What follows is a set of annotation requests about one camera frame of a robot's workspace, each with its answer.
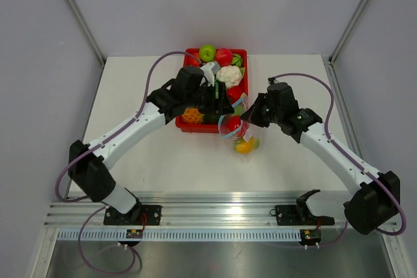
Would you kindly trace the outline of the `red tomato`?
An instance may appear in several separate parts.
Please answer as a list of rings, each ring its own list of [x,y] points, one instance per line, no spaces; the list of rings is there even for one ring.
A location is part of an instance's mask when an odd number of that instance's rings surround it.
[[[235,115],[235,116],[228,118],[226,122],[226,128],[229,132],[240,130],[241,127],[242,127],[242,122],[241,122],[240,116]]]

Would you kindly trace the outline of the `clear zip top bag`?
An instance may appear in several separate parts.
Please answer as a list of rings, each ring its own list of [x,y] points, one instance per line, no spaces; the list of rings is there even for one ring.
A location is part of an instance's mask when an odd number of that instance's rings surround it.
[[[245,93],[242,93],[240,99],[238,99],[235,103],[232,104],[232,108],[234,108],[236,105],[238,105],[240,103],[244,103],[245,108],[247,110],[248,101],[247,101],[247,95]],[[252,126],[249,122],[243,121],[241,116],[240,116],[240,119],[241,119],[241,122],[242,122],[241,129],[240,130],[235,130],[233,132],[229,132],[226,128],[226,122],[227,122],[228,118],[230,118],[232,116],[233,116],[233,114],[221,115],[220,119],[218,121],[217,127],[218,127],[218,133],[219,133],[220,137],[233,144],[233,151],[234,151],[234,142],[238,138],[243,138],[245,141],[248,141],[251,137],[255,137],[255,138],[258,138],[258,140],[260,142],[260,134],[261,134],[260,131],[255,126]]]

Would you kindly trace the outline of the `yellow orange mango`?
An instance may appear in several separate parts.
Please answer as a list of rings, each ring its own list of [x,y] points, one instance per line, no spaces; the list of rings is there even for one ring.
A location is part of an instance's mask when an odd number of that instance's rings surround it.
[[[250,154],[259,148],[260,142],[258,138],[251,137],[248,141],[238,138],[234,142],[234,151],[238,154]]]

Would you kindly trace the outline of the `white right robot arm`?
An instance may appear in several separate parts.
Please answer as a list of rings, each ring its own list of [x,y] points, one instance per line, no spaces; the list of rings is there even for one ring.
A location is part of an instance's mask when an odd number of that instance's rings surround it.
[[[327,165],[347,188],[348,195],[311,190],[297,199],[296,217],[311,223],[318,217],[345,218],[360,234],[382,231],[381,225],[396,215],[403,234],[407,219],[400,205],[400,181],[392,171],[380,172],[332,137],[328,124],[312,109],[301,108],[292,88],[284,82],[258,94],[241,119],[261,128],[276,124]]]

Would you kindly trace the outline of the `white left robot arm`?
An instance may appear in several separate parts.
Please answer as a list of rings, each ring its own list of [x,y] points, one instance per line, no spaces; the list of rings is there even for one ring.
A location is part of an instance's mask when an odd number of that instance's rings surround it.
[[[74,142],[70,146],[69,177],[88,199],[116,209],[127,225],[136,223],[141,216],[140,200],[114,180],[110,169],[145,136],[189,107],[204,114],[233,113],[225,83],[215,81],[219,69],[216,62],[181,68],[175,78],[146,95],[132,117],[88,144]]]

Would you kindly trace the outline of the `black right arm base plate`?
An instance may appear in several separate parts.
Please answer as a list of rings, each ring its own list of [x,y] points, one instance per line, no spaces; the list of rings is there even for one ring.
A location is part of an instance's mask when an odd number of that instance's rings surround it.
[[[336,224],[333,217],[316,217],[310,213],[299,213],[295,204],[276,205],[270,209],[269,214],[276,219],[278,226],[333,226]]]

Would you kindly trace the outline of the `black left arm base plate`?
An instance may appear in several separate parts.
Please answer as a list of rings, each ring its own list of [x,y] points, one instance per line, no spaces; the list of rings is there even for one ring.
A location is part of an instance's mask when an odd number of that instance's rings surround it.
[[[128,213],[122,214],[114,207],[105,211],[104,224],[110,226],[158,226],[162,207],[160,205],[137,204]]]

